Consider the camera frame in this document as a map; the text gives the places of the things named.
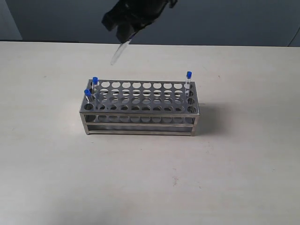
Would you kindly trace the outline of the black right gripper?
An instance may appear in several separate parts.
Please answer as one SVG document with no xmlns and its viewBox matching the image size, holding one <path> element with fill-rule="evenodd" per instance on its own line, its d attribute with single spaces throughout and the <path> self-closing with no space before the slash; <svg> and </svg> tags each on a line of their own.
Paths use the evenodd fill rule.
<svg viewBox="0 0 300 225">
<path fill-rule="evenodd" d="M 173 8 L 177 2 L 177 0 L 119 0 L 104 14 L 102 24 L 108 31 L 117 26 L 116 37 L 120 43 L 125 43 L 139 30 L 155 22 L 167 5 Z"/>
</svg>

